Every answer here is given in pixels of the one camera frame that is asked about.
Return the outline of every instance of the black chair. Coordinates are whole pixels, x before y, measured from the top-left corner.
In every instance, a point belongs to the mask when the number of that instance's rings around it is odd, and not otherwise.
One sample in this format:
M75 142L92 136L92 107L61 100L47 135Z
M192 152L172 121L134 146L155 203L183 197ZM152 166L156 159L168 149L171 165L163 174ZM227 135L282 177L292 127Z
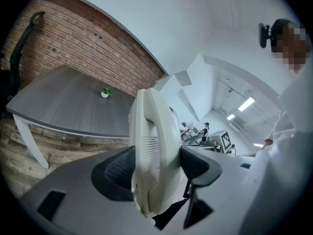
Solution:
M14 97L21 85L19 63L21 59L21 51L26 44L26 41L35 27L43 21L44 11L36 12L29 20L29 25L26 27L23 35L16 44L10 57L10 69L0 70L0 120L2 113L5 112L5 106L8 101Z

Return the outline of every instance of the fluorescent light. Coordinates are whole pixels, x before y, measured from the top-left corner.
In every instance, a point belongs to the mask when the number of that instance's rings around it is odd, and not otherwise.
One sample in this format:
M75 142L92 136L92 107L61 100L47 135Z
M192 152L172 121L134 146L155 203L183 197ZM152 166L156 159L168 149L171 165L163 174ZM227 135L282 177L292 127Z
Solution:
M254 143L253 145L254 145L254 146L257 146L257 147L263 147L262 144L258 144L258 143Z
M246 108L248 108L251 104L253 104L255 102L255 99L254 98L252 98L252 97L249 97L249 99L246 101L246 102L244 102L243 104L242 104L242 106L240 106L239 108L238 108L238 110L239 111L244 111Z
M228 119L228 120L231 120L231 119L233 119L234 117L235 117L235 115L232 114L232 115L230 115L227 119Z

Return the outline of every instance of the red brick wall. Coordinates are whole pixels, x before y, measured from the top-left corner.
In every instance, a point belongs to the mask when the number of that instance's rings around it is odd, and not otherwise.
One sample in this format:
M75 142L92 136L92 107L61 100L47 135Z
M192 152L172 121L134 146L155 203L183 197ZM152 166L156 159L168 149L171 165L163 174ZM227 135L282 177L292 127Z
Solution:
M45 11L44 23L22 51L22 88L51 69L67 64L132 96L153 87L164 75L152 57L126 31L79 0L32 0L16 20L2 48L1 68L33 13Z

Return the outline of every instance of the white table leg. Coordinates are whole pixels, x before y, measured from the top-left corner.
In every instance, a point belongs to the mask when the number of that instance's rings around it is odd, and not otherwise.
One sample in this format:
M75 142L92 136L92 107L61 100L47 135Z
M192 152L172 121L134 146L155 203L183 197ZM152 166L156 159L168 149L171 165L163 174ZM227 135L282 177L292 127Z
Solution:
M38 146L36 145L33 135L31 134L29 130L28 124L22 121L22 119L17 117L16 115L13 115L13 117L14 117L16 126L18 127L18 130L20 132L20 135L22 136L31 154L33 154L35 159L37 159L37 161L42 165L43 168L49 169L49 164L45 160L43 155L41 154Z

